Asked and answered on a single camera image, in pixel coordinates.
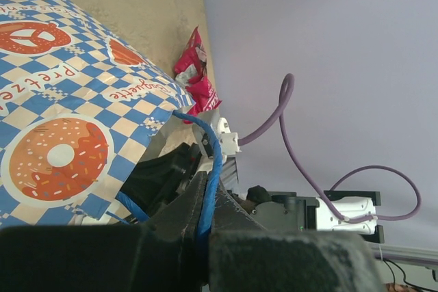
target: black mechanical part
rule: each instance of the black mechanical part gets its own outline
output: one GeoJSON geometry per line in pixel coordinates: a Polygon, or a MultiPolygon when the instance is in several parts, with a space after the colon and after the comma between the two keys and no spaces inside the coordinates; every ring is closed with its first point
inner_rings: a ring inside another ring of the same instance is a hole
{"type": "Polygon", "coordinates": [[[209,159],[213,158],[213,146],[211,145],[210,139],[208,138],[208,135],[206,133],[204,133],[201,143],[203,143],[205,153],[207,154],[209,159]]]}
{"type": "Polygon", "coordinates": [[[238,189],[239,173],[237,172],[237,159],[235,157],[227,157],[227,161],[222,167],[220,181],[227,191],[233,192],[238,189]]]}
{"type": "Polygon", "coordinates": [[[267,230],[288,231],[296,229],[294,226],[296,214],[287,211],[280,203],[265,202],[259,204],[250,216],[267,230]]]}
{"type": "Polygon", "coordinates": [[[253,201],[243,200],[237,194],[232,193],[231,191],[227,191],[231,197],[236,201],[247,213],[252,213],[257,206],[253,201]]]}
{"type": "MultiPolygon", "coordinates": [[[[125,220],[130,224],[138,224],[137,218],[135,218],[133,215],[128,215],[125,220]]],[[[113,225],[125,225],[124,222],[115,222],[113,225]]]]}
{"type": "Polygon", "coordinates": [[[371,198],[375,207],[382,205],[381,193],[379,191],[324,191],[330,201],[338,201],[347,196],[358,196],[361,198],[371,198]]]}
{"type": "Polygon", "coordinates": [[[172,152],[140,162],[120,189],[147,215],[172,202],[180,185],[187,185],[201,160],[198,145],[182,143],[172,152]]]}
{"type": "Polygon", "coordinates": [[[374,234],[361,235],[361,236],[367,242],[379,243],[379,244],[383,244],[385,242],[385,231],[383,230],[383,226],[381,226],[381,225],[376,225],[376,229],[374,230],[374,234]]]}
{"type": "Polygon", "coordinates": [[[291,216],[291,222],[287,226],[279,226],[277,229],[285,230],[304,230],[316,229],[316,208],[319,202],[316,198],[306,198],[299,196],[289,196],[287,194],[272,195],[272,201],[282,204],[291,216]]]}
{"type": "Polygon", "coordinates": [[[384,291],[365,242],[343,232],[213,231],[209,271],[212,292],[384,291]]]}
{"type": "Polygon", "coordinates": [[[198,172],[145,224],[0,230],[1,290],[200,291],[195,238],[206,182],[198,172]]]}
{"type": "Polygon", "coordinates": [[[248,188],[246,199],[254,202],[256,205],[272,201],[269,192],[264,187],[259,185],[248,188]]]}
{"type": "Polygon", "coordinates": [[[213,230],[265,230],[265,228],[239,205],[221,183],[216,193],[213,230]]]}
{"type": "Polygon", "coordinates": [[[268,193],[269,193],[269,195],[271,195],[271,197],[273,195],[292,196],[294,198],[296,198],[298,196],[298,194],[295,191],[269,191],[268,193]]]}

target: white connector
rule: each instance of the white connector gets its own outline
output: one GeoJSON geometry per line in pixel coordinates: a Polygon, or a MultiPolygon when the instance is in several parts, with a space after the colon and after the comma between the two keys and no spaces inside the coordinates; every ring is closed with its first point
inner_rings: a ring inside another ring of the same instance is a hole
{"type": "Polygon", "coordinates": [[[226,118],[219,118],[218,133],[222,155],[230,157],[240,152],[239,135],[231,132],[226,118]]]}

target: red snack wrapper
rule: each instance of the red snack wrapper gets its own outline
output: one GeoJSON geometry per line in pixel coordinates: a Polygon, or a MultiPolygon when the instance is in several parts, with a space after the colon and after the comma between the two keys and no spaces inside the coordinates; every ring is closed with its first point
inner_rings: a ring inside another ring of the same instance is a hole
{"type": "Polygon", "coordinates": [[[173,68],[177,74],[176,80],[183,85],[187,85],[189,80],[191,84],[196,83],[205,74],[206,66],[207,54],[205,53],[198,27],[196,27],[185,46],[183,55],[181,55],[173,68]]]}
{"type": "Polygon", "coordinates": [[[192,95],[192,98],[196,102],[188,112],[188,114],[192,116],[197,116],[201,112],[215,109],[222,102],[219,100],[218,94],[207,77],[201,78],[199,82],[185,89],[192,95]]]}
{"type": "Polygon", "coordinates": [[[175,64],[174,71],[177,74],[175,80],[185,87],[192,95],[195,106],[188,114],[197,116],[199,113],[215,109],[222,102],[207,78],[207,55],[204,50],[198,27],[195,28],[183,55],[175,64]]]}

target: blue cable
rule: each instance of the blue cable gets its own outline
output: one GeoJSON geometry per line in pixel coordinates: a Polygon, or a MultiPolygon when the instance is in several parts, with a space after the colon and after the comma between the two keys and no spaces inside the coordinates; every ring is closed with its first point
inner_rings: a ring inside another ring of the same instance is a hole
{"type": "Polygon", "coordinates": [[[123,204],[123,206],[128,209],[128,211],[135,217],[139,222],[145,222],[149,219],[149,216],[133,201],[128,195],[123,192],[118,192],[116,195],[116,200],[123,204]]]}
{"type": "Polygon", "coordinates": [[[204,129],[213,148],[213,169],[210,172],[207,187],[205,188],[203,208],[201,211],[201,218],[199,219],[198,223],[198,238],[204,239],[205,241],[211,230],[211,224],[213,223],[216,191],[218,189],[219,178],[222,172],[222,149],[213,129],[205,121],[202,121],[196,116],[183,114],[177,111],[173,111],[173,115],[182,120],[193,122],[204,129]]]}
{"type": "Polygon", "coordinates": [[[115,215],[109,211],[106,212],[107,215],[109,215],[110,217],[113,217],[114,219],[117,219],[119,222],[122,222],[125,225],[130,225],[129,222],[127,222],[126,220],[124,220],[123,218],[120,218],[118,215],[115,215]]]}

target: lavender wall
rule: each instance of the lavender wall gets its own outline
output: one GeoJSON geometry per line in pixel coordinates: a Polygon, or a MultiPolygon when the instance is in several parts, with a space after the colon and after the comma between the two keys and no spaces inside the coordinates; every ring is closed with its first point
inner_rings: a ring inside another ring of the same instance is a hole
{"type": "MultiPolygon", "coordinates": [[[[387,242],[434,248],[438,195],[437,0],[205,0],[222,114],[241,136],[276,106],[302,164],[324,188],[368,164],[401,169],[420,187],[414,219],[383,222],[387,242]]],[[[243,148],[240,181],[314,195],[291,164],[275,125],[243,148]]],[[[402,214],[414,194],[399,178],[367,172],[347,189],[383,193],[380,212],[402,214]]]]}

